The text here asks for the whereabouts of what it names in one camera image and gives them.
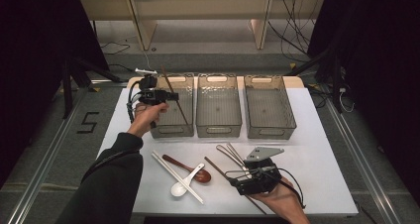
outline brown spoon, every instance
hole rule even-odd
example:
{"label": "brown spoon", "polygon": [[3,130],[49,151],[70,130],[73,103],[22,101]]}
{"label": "brown spoon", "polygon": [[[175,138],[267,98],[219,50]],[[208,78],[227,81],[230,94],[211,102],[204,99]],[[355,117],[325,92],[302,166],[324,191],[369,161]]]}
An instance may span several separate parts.
{"label": "brown spoon", "polygon": [[[172,163],[172,164],[174,164],[174,165],[176,165],[176,166],[179,166],[179,167],[181,167],[181,168],[185,168],[185,169],[187,169],[188,171],[190,171],[190,172],[192,172],[193,170],[194,170],[194,168],[190,168],[190,167],[188,167],[188,166],[186,166],[186,165],[184,165],[183,163],[181,163],[181,162],[179,162],[179,161],[177,161],[176,159],[174,159],[174,158],[172,158],[172,157],[170,157],[170,156],[168,156],[168,155],[163,155],[163,156],[161,156],[165,161],[167,161],[167,162],[170,162],[170,163]],[[210,175],[210,173],[207,171],[207,170],[205,170],[204,168],[202,168],[195,176],[194,176],[194,179],[196,180],[196,181],[198,181],[198,182],[209,182],[210,181],[210,179],[211,179],[211,175]]]}

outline white tabletop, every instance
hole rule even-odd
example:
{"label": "white tabletop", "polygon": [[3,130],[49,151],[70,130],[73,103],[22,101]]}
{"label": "white tabletop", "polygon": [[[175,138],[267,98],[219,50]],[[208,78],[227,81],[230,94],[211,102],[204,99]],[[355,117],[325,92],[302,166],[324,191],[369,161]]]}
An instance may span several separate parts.
{"label": "white tabletop", "polygon": [[[290,171],[299,182],[306,204],[304,211],[307,215],[356,215],[358,210],[307,89],[287,88],[297,124],[290,140],[251,140],[247,138],[245,123],[244,97],[241,92],[244,87],[243,80],[238,78],[243,116],[239,138],[203,139],[197,137],[196,131],[194,137],[190,138],[154,139],[150,133],[144,135],[145,144],[141,149],[144,171],[133,212],[145,215],[262,216],[260,210],[245,196],[239,195],[236,188],[204,160],[204,157],[208,157],[222,171],[239,170],[234,162],[216,150],[216,145],[230,142],[243,158],[256,146],[283,148],[284,153],[272,157],[272,160],[279,168]],[[123,89],[99,154],[110,148],[118,133],[127,131],[130,126],[126,107],[128,94],[129,89]],[[152,157],[153,150],[160,155],[167,154],[192,168],[200,163],[205,164],[205,169],[212,175],[211,181],[206,184],[194,180],[191,182],[192,189],[204,200],[204,204],[198,202],[189,192],[181,197],[170,194],[170,188],[176,183],[176,179]],[[180,176],[188,175],[187,170],[169,165]],[[287,173],[284,171],[280,173],[292,181]],[[256,203],[266,213],[273,215],[262,203],[257,201]]]}

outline wire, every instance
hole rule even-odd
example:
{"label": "wire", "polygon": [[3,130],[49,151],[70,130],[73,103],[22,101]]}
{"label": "wire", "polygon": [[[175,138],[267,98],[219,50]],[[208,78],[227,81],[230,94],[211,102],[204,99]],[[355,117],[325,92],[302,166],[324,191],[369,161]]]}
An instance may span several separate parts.
{"label": "wire", "polygon": [[93,32],[95,33],[96,40],[98,39],[98,32],[96,31],[96,22],[95,20],[92,21]]}
{"label": "wire", "polygon": [[226,171],[225,172],[225,176],[228,176],[228,173],[230,172],[243,172],[245,173],[244,175],[240,175],[240,176],[236,176],[235,179],[241,178],[241,177],[246,177],[248,178],[249,174],[254,174],[254,173],[258,173],[259,171],[257,169],[252,169],[252,170],[230,170],[230,171]]}
{"label": "wire", "polygon": [[309,84],[305,84],[305,87],[309,90],[309,94],[311,94],[311,96],[319,96],[322,99],[321,102],[315,105],[315,108],[323,108],[327,104],[327,99],[332,98],[333,96],[332,93],[320,91],[315,86]]}
{"label": "wire", "polygon": [[[300,49],[297,45],[295,45],[294,43],[292,43],[291,41],[289,41],[288,39],[286,39],[285,37],[284,37],[284,34],[283,35],[281,35],[273,26],[272,26],[272,24],[271,24],[271,22],[270,21],[268,21],[268,24],[269,24],[269,26],[272,28],[272,30],[275,32],[275,34],[279,37],[279,38],[281,38],[281,40],[282,41],[286,41],[287,43],[289,43],[291,46],[293,46],[294,48],[296,48],[296,49],[298,49],[300,52],[302,52],[303,54],[305,54],[305,55],[307,55],[307,53],[305,52],[305,51],[303,51],[302,49]],[[281,46],[280,46],[280,50],[281,50],[281,53],[286,57],[286,58],[289,58],[289,59],[292,59],[292,60],[296,60],[296,61],[300,61],[300,62],[306,62],[305,60],[300,60],[300,59],[296,59],[296,58],[294,58],[294,57],[288,57],[288,56],[286,56],[285,55],[285,53],[284,53],[284,51],[283,51],[283,43],[281,43]]]}
{"label": "wire", "polygon": [[89,170],[84,174],[83,178],[81,179],[80,183],[83,183],[91,174],[93,174],[95,171],[97,171],[99,168],[104,167],[105,165],[120,159],[121,157],[124,157],[126,155],[129,154],[135,154],[135,153],[139,153],[139,149],[135,149],[135,150],[131,150],[131,151],[124,151],[124,152],[119,152],[117,154],[114,154],[108,158],[105,158],[104,160],[100,161],[98,164],[92,166],[91,168],[89,168]]}
{"label": "wire", "polygon": [[124,69],[128,70],[129,72],[135,72],[132,68],[125,67],[125,66],[123,66],[122,64],[119,64],[119,63],[110,63],[110,64],[108,64],[108,65],[109,65],[109,66],[120,66],[120,67],[122,67],[122,68],[124,68]]}
{"label": "wire", "polygon": [[373,219],[373,217],[371,217],[370,216],[370,214],[364,209],[364,208],[362,208],[362,206],[356,201],[356,200],[354,200],[353,199],[353,201],[355,202],[355,204],[356,204],[356,206],[358,207],[358,209],[362,212],[362,213],[364,213],[366,216],[367,216],[367,218],[368,219],[370,219],[370,221],[373,223],[373,224],[377,224],[377,222]]}
{"label": "wire", "polygon": [[134,121],[134,115],[133,115],[133,103],[135,103],[136,101],[133,101],[134,96],[132,97],[133,94],[133,89],[134,87],[140,84],[140,81],[135,81],[132,86],[130,87],[130,92],[129,92],[129,97],[128,97],[128,101],[127,101],[127,112],[129,113],[129,117],[130,117],[130,122],[133,123]]}
{"label": "wire", "polygon": [[319,0],[316,0],[315,1],[315,5],[314,5],[314,8],[312,9],[312,12],[311,12],[311,14],[309,15],[309,18],[308,18],[308,20],[306,21],[306,23],[300,28],[300,29],[303,29],[307,24],[308,24],[308,22],[309,21],[312,21],[312,24],[313,25],[315,25],[315,22],[313,21],[313,19],[312,19],[312,15],[315,13],[315,9],[316,9],[316,6],[318,6],[318,2],[319,2]]}
{"label": "wire", "polygon": [[302,29],[300,27],[300,11],[302,10],[302,5],[303,5],[303,0],[300,0],[300,7],[299,7],[299,11],[297,11],[297,19],[299,20],[299,28]]}
{"label": "wire", "polygon": [[247,22],[247,28],[248,28],[248,31],[250,32],[253,32],[253,29],[251,28],[252,25],[253,23],[251,22],[251,20]]}
{"label": "wire", "polygon": [[302,39],[304,40],[304,42],[305,42],[305,44],[308,46],[308,44],[307,44],[307,42],[306,42],[306,40],[308,40],[307,38],[305,38],[304,36],[303,36],[303,34],[302,34],[302,32],[300,31],[300,29],[299,29],[299,27],[297,27],[297,24],[296,24],[296,20],[295,20],[295,17],[294,17],[294,5],[295,5],[295,3],[296,3],[296,0],[292,0],[292,12],[290,12],[290,10],[289,10],[289,8],[288,8],[288,6],[287,6],[287,4],[286,4],[286,1],[285,0],[283,0],[283,4],[284,4],[284,6],[285,6],[285,8],[286,8],[286,10],[287,10],[287,14],[289,15],[289,19],[287,20],[287,23],[288,23],[288,25],[290,25],[290,27],[295,31],[295,33],[296,33],[296,38],[297,38],[297,41],[298,41],[298,43],[299,43],[299,46],[302,48],[302,50],[303,50],[303,47],[302,47],[302,45],[301,45],[301,43],[300,43],[300,40],[299,40],[299,35],[300,35],[300,37],[302,37]]}
{"label": "wire", "polygon": [[353,112],[353,110],[355,109],[355,103],[353,103],[353,104],[352,104],[352,107],[351,107],[351,109],[350,109],[350,110],[347,110],[346,106],[344,105],[344,103],[343,103],[343,101],[342,101],[342,96],[343,96],[343,94],[344,94],[344,92],[341,92],[341,93],[340,93],[340,103],[341,103],[341,105],[342,105],[343,109],[344,109],[346,112]]}
{"label": "wire", "polygon": [[312,71],[312,72],[307,72],[307,73],[299,74],[298,76],[299,76],[299,77],[303,77],[303,76],[307,76],[307,75],[310,75],[310,74],[313,74],[313,73],[316,73],[316,71]]}
{"label": "wire", "polygon": [[128,48],[130,47],[130,45],[128,45],[128,44],[119,44],[119,43],[115,43],[115,42],[110,42],[110,43],[107,43],[107,44],[105,44],[104,46],[102,46],[102,47],[101,47],[101,49],[106,48],[106,47],[108,47],[108,46],[109,46],[109,45],[111,45],[111,44],[115,44],[115,45],[118,45],[118,46],[124,46],[125,48],[123,48],[123,49],[121,49],[121,50],[119,50],[119,51],[116,51],[116,52],[114,52],[114,53],[111,53],[111,54],[109,54],[109,53],[104,53],[105,55],[115,55],[115,54],[118,54],[118,53],[120,53],[120,52],[122,52],[122,51],[125,51],[126,49],[128,49]]}
{"label": "wire", "polygon": [[297,187],[299,188],[299,192],[300,192],[300,205],[302,206],[302,208],[305,208],[305,205],[303,205],[303,192],[302,192],[302,188],[300,187],[300,185],[299,185],[299,182],[297,182],[297,180],[296,180],[296,178],[294,178],[294,176],[289,172],[289,171],[287,171],[286,169],[284,169],[284,168],[279,168],[279,170],[282,170],[282,171],[285,171],[285,172],[287,172],[290,176],[291,176],[291,178],[293,178],[293,180],[294,180],[294,182],[296,182],[296,185],[297,185]]}
{"label": "wire", "polygon": [[150,70],[154,70],[154,69],[151,69],[151,65],[150,65],[150,63],[149,63],[149,57],[148,57],[148,55],[146,54],[146,52],[145,51],[142,51],[143,52],[143,54],[145,55],[145,57],[146,57],[146,62],[147,62],[147,66],[148,66],[148,69],[150,69]]}

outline white stick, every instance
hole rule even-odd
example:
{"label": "white stick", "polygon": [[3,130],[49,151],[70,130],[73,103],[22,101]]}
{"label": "white stick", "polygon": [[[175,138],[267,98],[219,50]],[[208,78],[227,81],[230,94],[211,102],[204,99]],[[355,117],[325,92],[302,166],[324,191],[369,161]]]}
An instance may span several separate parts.
{"label": "white stick", "polygon": [[175,171],[175,170],[173,170],[163,159],[161,159],[160,158],[160,155],[156,152],[156,151],[154,151],[153,153],[152,153],[152,156],[170,173],[170,174],[172,174],[172,176],[174,177],[174,178],[176,178],[176,180],[178,180],[178,182],[180,182],[184,187],[185,187],[185,189],[187,189],[189,192],[191,192],[191,194],[192,195],[194,195],[194,197],[195,198],[197,198],[197,200],[199,201],[199,202],[201,202],[201,204],[204,204],[204,201],[203,201],[203,199],[201,199],[201,197],[189,186],[189,185],[186,185],[185,184],[185,182],[182,180],[182,178],[179,176],[179,174]]}

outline transparent plastic bin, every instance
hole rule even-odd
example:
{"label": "transparent plastic bin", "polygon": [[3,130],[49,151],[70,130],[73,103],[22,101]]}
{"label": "transparent plastic bin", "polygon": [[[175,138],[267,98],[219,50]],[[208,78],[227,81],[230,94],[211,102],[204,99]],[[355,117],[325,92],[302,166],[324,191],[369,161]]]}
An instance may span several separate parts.
{"label": "transparent plastic bin", "polygon": [[[179,94],[179,105],[188,124],[185,123],[176,101],[166,101],[169,109],[166,113],[160,113],[157,126],[151,129],[152,136],[154,138],[192,137],[194,136],[194,74],[169,73],[167,77],[173,92]],[[170,88],[162,74],[157,77],[157,89],[170,92]]]}
{"label": "transparent plastic bin", "polygon": [[248,138],[288,140],[296,129],[281,75],[244,77]]}
{"label": "transparent plastic bin", "polygon": [[196,109],[198,137],[239,137],[242,117],[236,75],[198,74]]}

